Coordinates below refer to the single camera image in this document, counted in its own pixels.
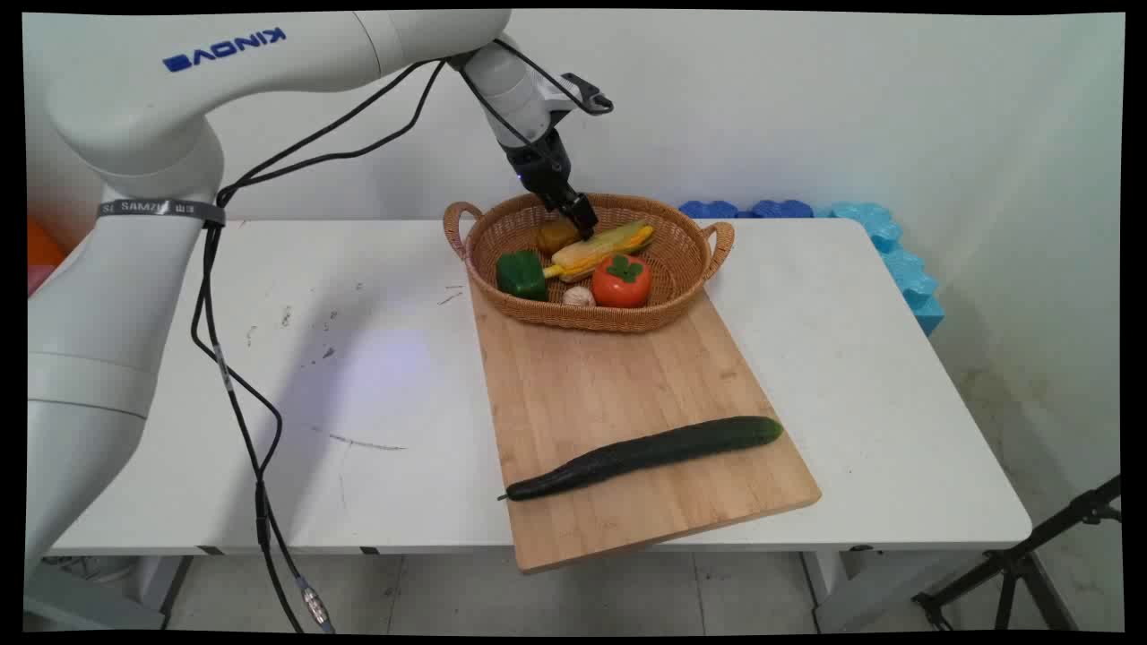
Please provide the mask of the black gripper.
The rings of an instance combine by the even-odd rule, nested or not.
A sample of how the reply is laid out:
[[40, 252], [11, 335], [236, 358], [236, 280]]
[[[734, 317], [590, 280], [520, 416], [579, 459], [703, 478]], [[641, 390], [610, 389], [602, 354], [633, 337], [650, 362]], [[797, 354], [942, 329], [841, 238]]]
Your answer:
[[571, 188], [571, 163], [556, 127], [549, 127], [531, 146], [504, 146], [505, 158], [526, 191], [537, 195], [549, 211], [562, 213], [574, 242], [594, 236], [598, 217], [590, 197]]

